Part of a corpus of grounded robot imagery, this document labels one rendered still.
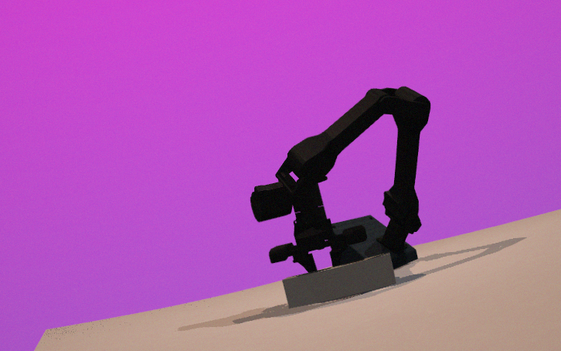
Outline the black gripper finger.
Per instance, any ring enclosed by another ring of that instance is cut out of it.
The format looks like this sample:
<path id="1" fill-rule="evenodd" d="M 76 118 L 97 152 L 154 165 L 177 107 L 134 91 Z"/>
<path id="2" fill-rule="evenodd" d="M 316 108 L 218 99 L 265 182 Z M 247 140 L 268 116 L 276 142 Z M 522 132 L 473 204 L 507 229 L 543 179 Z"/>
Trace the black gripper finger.
<path id="1" fill-rule="evenodd" d="M 345 251 L 346 248 L 347 248 L 347 244 L 344 248 L 337 249 L 337 250 L 330 250 L 329 253 L 330 253 L 330 256 L 331 256 L 332 267 L 340 265 L 342 252 Z"/>
<path id="2" fill-rule="evenodd" d="M 293 260 L 294 263 L 298 262 L 307 272 L 317 271 L 317 266 L 312 254 L 308 254 L 306 258 Z"/>

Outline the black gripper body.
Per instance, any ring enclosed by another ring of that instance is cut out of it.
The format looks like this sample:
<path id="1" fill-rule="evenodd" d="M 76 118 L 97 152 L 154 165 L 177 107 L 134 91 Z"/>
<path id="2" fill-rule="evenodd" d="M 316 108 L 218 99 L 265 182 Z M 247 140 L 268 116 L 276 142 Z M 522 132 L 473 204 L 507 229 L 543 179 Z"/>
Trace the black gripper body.
<path id="1" fill-rule="evenodd" d="M 304 212 L 295 213 L 296 220 L 301 220 L 302 223 L 307 223 L 312 221 L 312 216 L 318 215 L 320 220 L 327 219 L 325 214 L 325 209 L 323 206 L 307 210 Z M 317 217 L 318 217 L 317 216 Z M 357 244 L 366 241 L 367 235 L 365 227 L 363 225 L 358 225 L 355 227 L 349 227 L 342 231 L 342 233 L 335 235 L 335 237 L 327 239 L 325 241 L 326 247 L 330 247 L 332 250 L 337 250 L 344 248 L 346 244 Z M 300 254 L 298 246 L 294 246 L 293 243 L 284 244 L 276 247 L 272 247 L 269 251 L 270 263 L 276 263 L 279 261 L 286 261 L 288 257 L 293 256 L 294 260 L 306 258 L 307 254 Z"/>

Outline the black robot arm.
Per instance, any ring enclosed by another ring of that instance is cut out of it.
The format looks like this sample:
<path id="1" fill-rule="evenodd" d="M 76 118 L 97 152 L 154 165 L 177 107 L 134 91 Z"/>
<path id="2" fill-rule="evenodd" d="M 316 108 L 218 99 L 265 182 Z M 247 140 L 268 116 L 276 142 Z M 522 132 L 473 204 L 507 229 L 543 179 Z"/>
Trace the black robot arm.
<path id="1" fill-rule="evenodd" d="M 394 184 L 383 193 L 382 202 L 390 221 L 384 235 L 376 240 L 393 253 L 407 248 L 408 234 L 414 234 L 422 225 L 414 186 L 420 132 L 429 119 L 430 101 L 404 86 L 369 89 L 363 99 L 320 135 L 292 147 L 275 175 L 278 182 L 254 187 L 250 205 L 256 221 L 287 216 L 292 207 L 298 213 L 324 206 L 318 184 L 328 180 L 326 175 L 339 153 L 384 114 L 393 115 L 398 137 Z M 291 172 L 298 177 L 297 181 Z M 294 238 L 300 254 L 322 250 L 326 248 L 325 240 L 335 237 L 330 218 L 320 220 L 317 216 L 307 223 L 294 221 Z"/>

